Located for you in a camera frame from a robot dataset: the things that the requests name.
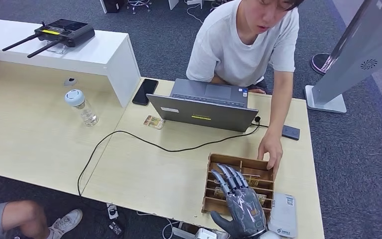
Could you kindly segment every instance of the plastic bottle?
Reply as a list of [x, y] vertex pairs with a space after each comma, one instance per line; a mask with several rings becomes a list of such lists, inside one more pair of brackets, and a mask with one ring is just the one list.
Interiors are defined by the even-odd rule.
[[65, 94], [65, 101], [77, 111], [86, 126], [93, 126], [98, 117], [93, 112], [89, 102], [80, 90], [70, 90]]

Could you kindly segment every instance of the robotic hand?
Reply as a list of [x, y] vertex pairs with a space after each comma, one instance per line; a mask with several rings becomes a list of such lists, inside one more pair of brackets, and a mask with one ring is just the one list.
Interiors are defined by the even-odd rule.
[[218, 212], [210, 212], [213, 221], [231, 235], [233, 239], [280, 239], [274, 232], [267, 231], [266, 216], [257, 198], [256, 192], [248, 186], [241, 172], [231, 166], [217, 164], [226, 177], [226, 181], [214, 169], [212, 173], [220, 183], [226, 196], [226, 203], [232, 215], [228, 221]]

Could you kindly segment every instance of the black smartphone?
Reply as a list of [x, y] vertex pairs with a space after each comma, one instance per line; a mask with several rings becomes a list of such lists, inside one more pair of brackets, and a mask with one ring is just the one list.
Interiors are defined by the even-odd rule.
[[138, 89], [137, 93], [132, 99], [132, 102], [134, 104], [143, 105], [143, 106], [148, 105], [149, 99], [147, 98], [146, 94], [154, 93], [158, 83], [159, 82], [155, 80], [144, 79], [143, 83], [141, 83], [140, 88]]

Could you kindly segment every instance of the wooden compartment tray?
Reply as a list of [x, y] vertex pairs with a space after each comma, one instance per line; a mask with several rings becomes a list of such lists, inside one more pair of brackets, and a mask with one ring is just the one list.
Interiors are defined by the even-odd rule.
[[224, 195], [219, 193], [221, 191], [220, 184], [217, 183], [211, 172], [212, 169], [215, 169], [222, 174], [216, 163], [230, 165], [235, 170], [240, 171], [257, 194], [266, 196], [262, 208], [268, 219], [272, 210], [275, 183], [273, 181], [273, 170], [267, 170], [267, 162], [214, 153], [208, 157], [202, 212], [217, 211], [220, 214], [230, 216]]

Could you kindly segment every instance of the man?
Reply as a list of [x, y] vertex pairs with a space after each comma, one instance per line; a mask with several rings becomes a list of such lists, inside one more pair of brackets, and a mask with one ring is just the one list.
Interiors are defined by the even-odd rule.
[[279, 168], [281, 135], [293, 90], [294, 51], [299, 30], [297, 7], [304, 0], [234, 0], [205, 19], [195, 39], [187, 77], [190, 80], [249, 87], [265, 94], [263, 75], [274, 69], [269, 128], [258, 159], [269, 153], [268, 168]]
[[48, 228], [43, 208], [33, 201], [18, 201], [0, 204], [0, 239], [7, 232], [19, 227], [21, 233], [33, 239], [60, 239], [63, 234], [80, 223], [83, 212], [75, 209], [59, 218]]

